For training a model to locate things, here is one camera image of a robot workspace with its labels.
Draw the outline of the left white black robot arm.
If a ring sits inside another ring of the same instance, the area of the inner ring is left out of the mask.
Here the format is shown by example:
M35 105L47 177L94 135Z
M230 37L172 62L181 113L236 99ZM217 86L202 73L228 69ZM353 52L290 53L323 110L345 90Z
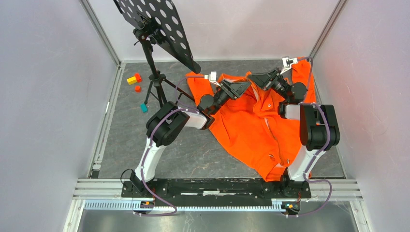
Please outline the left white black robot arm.
M133 190L140 197L152 191L151 180L165 148L170 145L185 127L208 129L215 115L229 100L240 98L250 87L250 81L223 79L217 84L216 92L205 94L195 109L182 108L169 101L152 116L146 125L147 139L140 163L130 176Z

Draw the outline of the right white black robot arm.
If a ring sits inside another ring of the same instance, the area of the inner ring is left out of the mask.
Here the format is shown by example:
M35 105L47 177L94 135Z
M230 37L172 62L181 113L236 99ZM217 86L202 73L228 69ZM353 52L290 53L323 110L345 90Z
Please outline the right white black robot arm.
M308 178L317 160L340 139L334 107L304 103L307 87L296 82L289 84L280 70L250 74L248 79L262 90L274 90L284 100L279 103L278 115L283 119L299 122L301 148L292 164L281 176L279 191L292 197L310 183Z

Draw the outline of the orange jacket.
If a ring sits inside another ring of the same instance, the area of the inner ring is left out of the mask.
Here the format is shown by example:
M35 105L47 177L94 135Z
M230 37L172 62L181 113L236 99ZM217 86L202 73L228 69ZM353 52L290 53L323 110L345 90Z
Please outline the orange jacket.
M284 100L274 90L252 83L215 114L209 130L233 157L257 171L266 182L279 181L296 158L301 142L299 121L278 114Z

